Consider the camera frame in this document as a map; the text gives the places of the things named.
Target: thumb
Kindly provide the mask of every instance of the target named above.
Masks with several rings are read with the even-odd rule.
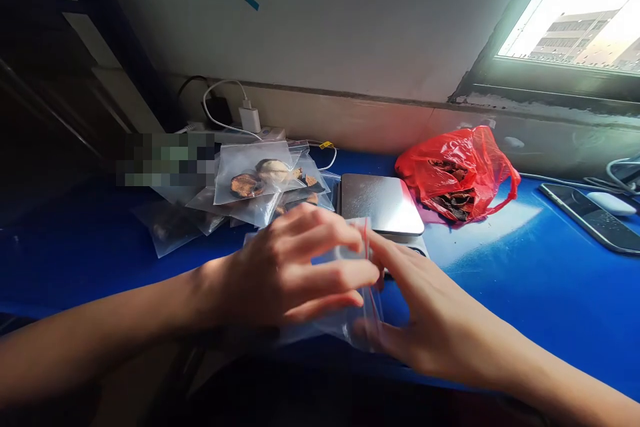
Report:
[[[395,357],[404,364],[409,364],[411,339],[405,329],[394,327],[384,322],[359,322],[357,331],[367,338],[376,352]]]

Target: phone screen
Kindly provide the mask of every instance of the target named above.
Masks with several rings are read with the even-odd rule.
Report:
[[[542,186],[613,245],[640,252],[640,236],[580,191],[550,183],[544,183]]]

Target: red plastic bag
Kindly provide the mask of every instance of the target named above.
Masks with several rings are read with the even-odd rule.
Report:
[[[410,148],[398,157],[395,171],[423,204],[459,222],[494,214],[517,197],[520,184],[520,175],[486,125],[438,135]],[[507,199],[489,208],[508,177]]]

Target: hand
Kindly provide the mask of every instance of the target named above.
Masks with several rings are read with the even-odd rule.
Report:
[[[369,260],[311,265],[311,259],[347,246],[363,249],[361,233],[324,209],[303,203],[277,218],[238,252],[197,271],[202,326],[279,326],[306,322],[334,310],[361,307],[355,289],[373,285],[380,271]]]
[[[395,278],[411,311],[399,329],[382,324],[376,346],[426,376],[504,390],[525,351],[537,348],[474,300],[431,260],[369,232],[374,262]]]

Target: digital kitchen scale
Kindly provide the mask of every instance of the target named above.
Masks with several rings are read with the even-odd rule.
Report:
[[[345,219],[368,217],[372,230],[429,257],[422,240],[425,225],[402,179],[345,173],[337,211]]]

